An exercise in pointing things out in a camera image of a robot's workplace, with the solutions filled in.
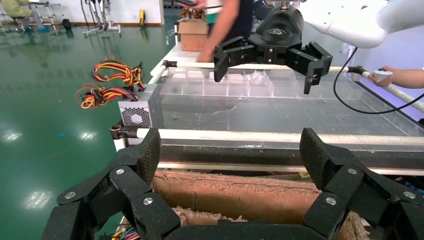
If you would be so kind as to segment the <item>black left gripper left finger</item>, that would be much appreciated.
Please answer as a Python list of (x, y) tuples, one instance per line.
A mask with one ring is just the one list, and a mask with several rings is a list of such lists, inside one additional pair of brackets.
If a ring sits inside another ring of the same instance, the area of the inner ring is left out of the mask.
[(62, 192), (56, 239), (92, 240), (117, 213), (143, 240), (163, 240), (180, 228), (180, 217), (151, 188), (160, 152), (160, 133), (151, 128), (140, 144), (119, 150), (103, 170)]

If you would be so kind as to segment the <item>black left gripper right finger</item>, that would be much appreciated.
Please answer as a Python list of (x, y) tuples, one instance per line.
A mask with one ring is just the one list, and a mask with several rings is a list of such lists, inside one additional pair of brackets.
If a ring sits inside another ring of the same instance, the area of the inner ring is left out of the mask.
[(350, 212), (383, 229), (385, 240), (424, 237), (424, 197), (419, 192), (369, 170), (350, 150), (324, 143), (304, 128), (300, 159), (321, 191), (303, 224), (333, 240)]

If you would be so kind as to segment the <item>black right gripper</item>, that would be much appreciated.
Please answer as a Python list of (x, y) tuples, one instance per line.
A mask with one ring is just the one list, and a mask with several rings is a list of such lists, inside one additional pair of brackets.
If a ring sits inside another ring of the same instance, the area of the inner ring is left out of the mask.
[(303, 93), (320, 84), (330, 71), (333, 56), (315, 41), (302, 47), (304, 19), (293, 7), (275, 7), (252, 33), (248, 42), (238, 36), (215, 47), (214, 81), (219, 83), (228, 68), (249, 64), (286, 65), (305, 76)]

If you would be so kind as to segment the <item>operator hand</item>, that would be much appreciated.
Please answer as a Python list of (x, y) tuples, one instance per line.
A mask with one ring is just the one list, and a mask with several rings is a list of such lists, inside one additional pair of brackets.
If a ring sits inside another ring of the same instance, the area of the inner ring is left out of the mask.
[(388, 87), (394, 80), (394, 69), (390, 66), (382, 66), (371, 72), (367, 78), (378, 87)]

